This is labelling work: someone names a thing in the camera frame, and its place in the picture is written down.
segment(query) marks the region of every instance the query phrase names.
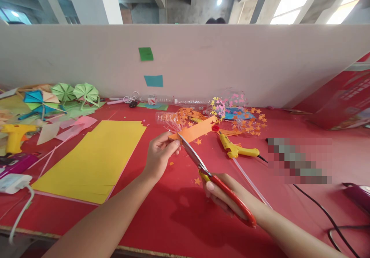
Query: orange paper star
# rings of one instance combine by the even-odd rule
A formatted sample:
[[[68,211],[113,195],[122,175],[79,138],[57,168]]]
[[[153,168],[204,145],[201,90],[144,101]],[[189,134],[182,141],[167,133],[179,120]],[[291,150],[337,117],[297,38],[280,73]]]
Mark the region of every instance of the orange paper star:
[[[200,181],[199,177],[198,177],[198,178],[196,178],[196,179],[194,179],[194,181],[195,181],[195,183],[196,183],[197,185],[200,185],[200,183],[201,183],[201,181]]]

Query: red scissors handle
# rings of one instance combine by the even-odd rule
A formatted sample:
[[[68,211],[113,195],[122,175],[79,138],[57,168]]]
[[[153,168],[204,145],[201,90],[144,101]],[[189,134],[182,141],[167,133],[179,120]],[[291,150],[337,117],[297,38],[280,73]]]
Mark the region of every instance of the red scissors handle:
[[[240,200],[240,198],[229,189],[228,186],[226,186],[216,175],[213,175],[209,178],[210,181],[218,185],[237,205],[238,207],[243,211],[245,216],[247,217],[247,220],[241,218],[239,215],[237,215],[235,212],[234,214],[247,226],[255,228],[256,227],[256,219],[254,218],[254,215],[252,212],[247,208],[247,206]]]

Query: glue gun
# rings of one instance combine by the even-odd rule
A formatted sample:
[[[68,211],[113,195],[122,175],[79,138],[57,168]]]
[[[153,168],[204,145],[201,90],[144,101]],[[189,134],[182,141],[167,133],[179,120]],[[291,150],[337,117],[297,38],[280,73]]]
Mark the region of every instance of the glue gun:
[[[237,158],[239,154],[250,156],[250,157],[258,157],[259,156],[259,150],[257,148],[254,149],[247,149],[242,148],[239,146],[236,146],[233,144],[227,136],[225,136],[223,133],[220,132],[220,139],[222,146],[227,151],[227,155],[229,158]]]
[[[18,154],[21,153],[20,142],[25,133],[37,131],[37,126],[25,124],[4,124],[1,129],[2,133],[9,134],[7,153]]]

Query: clear plastic bottle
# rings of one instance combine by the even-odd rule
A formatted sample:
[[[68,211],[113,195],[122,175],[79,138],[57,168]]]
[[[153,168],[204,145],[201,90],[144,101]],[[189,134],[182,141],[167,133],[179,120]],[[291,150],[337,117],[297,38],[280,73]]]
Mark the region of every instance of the clear plastic bottle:
[[[142,95],[137,100],[140,102],[148,103],[148,99],[155,99],[156,105],[175,105],[185,108],[192,108],[194,110],[205,110],[211,103],[210,99],[207,98],[195,98],[195,97],[170,97],[164,95]]]

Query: scissors blade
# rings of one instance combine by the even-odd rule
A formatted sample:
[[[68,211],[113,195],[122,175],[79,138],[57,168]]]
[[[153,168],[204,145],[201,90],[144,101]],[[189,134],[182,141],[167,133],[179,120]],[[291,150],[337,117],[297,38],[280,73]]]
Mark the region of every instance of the scissors blade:
[[[190,144],[184,139],[182,135],[177,133],[178,136],[182,139],[182,145],[184,146],[185,151],[189,154],[189,157],[193,160],[196,166],[200,169],[203,174],[208,175],[211,177],[212,175],[208,172],[207,168],[205,167],[202,160],[199,158],[198,154],[194,151],[194,149],[190,146]]]

